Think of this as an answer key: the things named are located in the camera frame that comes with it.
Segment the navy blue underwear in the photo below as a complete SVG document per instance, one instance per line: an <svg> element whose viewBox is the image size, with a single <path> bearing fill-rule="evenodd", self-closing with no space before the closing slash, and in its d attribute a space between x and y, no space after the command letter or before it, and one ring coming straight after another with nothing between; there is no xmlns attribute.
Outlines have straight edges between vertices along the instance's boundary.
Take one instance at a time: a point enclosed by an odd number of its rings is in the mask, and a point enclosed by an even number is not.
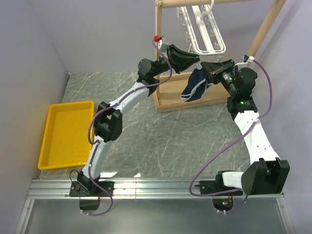
<svg viewBox="0 0 312 234"><path fill-rule="evenodd" d="M201 99L207 89L212 85L213 83L208 80L203 69L194 69L188 79L187 86L180 95L180 98L184 102Z"/></svg>

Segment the white clip hanger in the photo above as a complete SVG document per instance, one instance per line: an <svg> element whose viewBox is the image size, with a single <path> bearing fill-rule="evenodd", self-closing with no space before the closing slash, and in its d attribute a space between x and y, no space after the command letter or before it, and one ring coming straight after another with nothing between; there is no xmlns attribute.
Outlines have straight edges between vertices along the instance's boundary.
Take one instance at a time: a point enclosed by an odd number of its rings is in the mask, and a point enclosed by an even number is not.
<svg viewBox="0 0 312 234"><path fill-rule="evenodd" d="M186 32L188 52L202 57L215 56L215 62L220 62L226 45L213 15L214 5L213 0L210 4L180 6L176 11Z"/></svg>

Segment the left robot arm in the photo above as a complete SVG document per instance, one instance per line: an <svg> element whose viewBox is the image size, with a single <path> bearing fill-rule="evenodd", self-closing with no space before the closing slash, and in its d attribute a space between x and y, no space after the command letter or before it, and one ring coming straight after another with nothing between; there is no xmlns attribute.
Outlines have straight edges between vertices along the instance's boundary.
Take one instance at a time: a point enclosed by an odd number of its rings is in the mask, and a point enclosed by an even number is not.
<svg viewBox="0 0 312 234"><path fill-rule="evenodd" d="M162 83L156 77L166 71L180 73L199 62L199 55L169 45L166 54L152 61L144 58L138 63L138 79L127 93L116 100L102 102L89 129L94 130L94 140L88 161L78 174L77 182L87 196L98 195L101 190L98 180L105 156L113 141L122 133L123 116L141 100L149 97Z"/></svg>

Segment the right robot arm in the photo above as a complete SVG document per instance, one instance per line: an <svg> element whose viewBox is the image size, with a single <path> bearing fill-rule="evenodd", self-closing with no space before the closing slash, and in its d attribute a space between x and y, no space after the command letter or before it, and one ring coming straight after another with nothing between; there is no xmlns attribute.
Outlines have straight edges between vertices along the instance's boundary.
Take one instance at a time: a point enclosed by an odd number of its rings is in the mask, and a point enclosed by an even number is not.
<svg viewBox="0 0 312 234"><path fill-rule="evenodd" d="M227 109L242 133L250 157L250 166L246 171L219 171L214 186L201 194L281 193L290 165L287 160L280 159L261 125L262 116L252 97L257 73L249 67L239 67L231 59L224 62L202 62L201 66L209 81L222 84L229 93Z"/></svg>

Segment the yellow plastic tray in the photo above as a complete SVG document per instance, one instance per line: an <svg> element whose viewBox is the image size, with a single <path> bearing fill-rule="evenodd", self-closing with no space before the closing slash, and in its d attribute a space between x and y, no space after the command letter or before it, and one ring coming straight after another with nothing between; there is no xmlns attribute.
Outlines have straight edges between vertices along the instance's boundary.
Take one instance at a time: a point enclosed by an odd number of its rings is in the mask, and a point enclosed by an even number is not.
<svg viewBox="0 0 312 234"><path fill-rule="evenodd" d="M94 102L52 104L49 107L38 168L55 170L84 166L92 145L88 129L94 117Z"/></svg>

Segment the wooden hanging rack frame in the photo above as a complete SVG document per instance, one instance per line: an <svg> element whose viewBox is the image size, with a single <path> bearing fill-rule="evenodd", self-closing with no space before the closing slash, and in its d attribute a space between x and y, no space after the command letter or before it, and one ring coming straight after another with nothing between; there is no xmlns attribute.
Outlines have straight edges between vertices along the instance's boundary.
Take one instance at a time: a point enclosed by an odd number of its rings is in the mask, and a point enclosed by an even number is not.
<svg viewBox="0 0 312 234"><path fill-rule="evenodd" d="M256 56L285 3L286 0L275 0L272 3L249 48L248 56ZM158 113L219 104L227 101L229 93L220 83L217 85L212 84L207 89L196 88L191 97L181 98L178 92L182 90L183 84L187 84L190 75L190 72L174 74L169 81L156 89L153 96Z"/></svg>

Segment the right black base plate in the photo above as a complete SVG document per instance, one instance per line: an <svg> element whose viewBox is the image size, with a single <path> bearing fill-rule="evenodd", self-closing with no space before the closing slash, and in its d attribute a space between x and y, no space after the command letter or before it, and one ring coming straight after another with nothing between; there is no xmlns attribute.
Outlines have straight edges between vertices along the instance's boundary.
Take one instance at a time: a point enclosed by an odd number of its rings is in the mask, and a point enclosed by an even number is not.
<svg viewBox="0 0 312 234"><path fill-rule="evenodd" d="M243 195L243 192L241 190L237 190L234 187L226 187L221 182L216 182L215 180L200 180L199 183L195 185L195 187L199 188L201 195Z"/></svg>

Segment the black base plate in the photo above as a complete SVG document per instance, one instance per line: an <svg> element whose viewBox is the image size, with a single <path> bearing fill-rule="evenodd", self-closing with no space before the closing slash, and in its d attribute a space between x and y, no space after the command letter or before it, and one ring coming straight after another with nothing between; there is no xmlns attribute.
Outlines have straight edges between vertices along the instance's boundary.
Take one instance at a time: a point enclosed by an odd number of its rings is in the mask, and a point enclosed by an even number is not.
<svg viewBox="0 0 312 234"><path fill-rule="evenodd" d="M243 195L243 192L241 190L237 190L234 187L226 187L221 182L216 182L215 180L200 180L199 183L195 185L195 187L199 188L201 195Z"/></svg>
<svg viewBox="0 0 312 234"><path fill-rule="evenodd" d="M98 185L105 189L109 195L113 195L114 190L114 182L112 181L99 181ZM84 186L82 186L78 181L73 181L71 184L71 189L69 192L70 197L108 197L108 195L103 192L96 185L92 184L91 189L87 190Z"/></svg>

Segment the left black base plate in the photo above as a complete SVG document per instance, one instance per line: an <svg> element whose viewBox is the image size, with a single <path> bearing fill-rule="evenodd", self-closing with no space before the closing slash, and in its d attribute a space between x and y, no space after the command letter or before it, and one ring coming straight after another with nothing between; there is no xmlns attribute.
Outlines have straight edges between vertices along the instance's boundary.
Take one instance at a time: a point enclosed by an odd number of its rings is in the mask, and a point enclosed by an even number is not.
<svg viewBox="0 0 312 234"><path fill-rule="evenodd" d="M112 181L99 181L98 185L105 189L109 195L113 195L114 190L114 182ZM108 195L103 192L96 185L92 184L91 189L87 190L84 186L82 186L78 181L73 181L71 184L71 189L69 192L70 197L108 197Z"/></svg>

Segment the aluminium rail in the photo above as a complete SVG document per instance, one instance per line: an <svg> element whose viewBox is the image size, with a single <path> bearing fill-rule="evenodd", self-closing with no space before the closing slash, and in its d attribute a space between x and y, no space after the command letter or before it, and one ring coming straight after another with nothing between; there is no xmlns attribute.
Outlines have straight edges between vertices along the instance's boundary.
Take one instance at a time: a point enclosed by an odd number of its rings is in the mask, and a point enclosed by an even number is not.
<svg viewBox="0 0 312 234"><path fill-rule="evenodd" d="M192 199L186 178L113 178L113 199ZM33 179L27 199L72 199L70 180Z"/></svg>

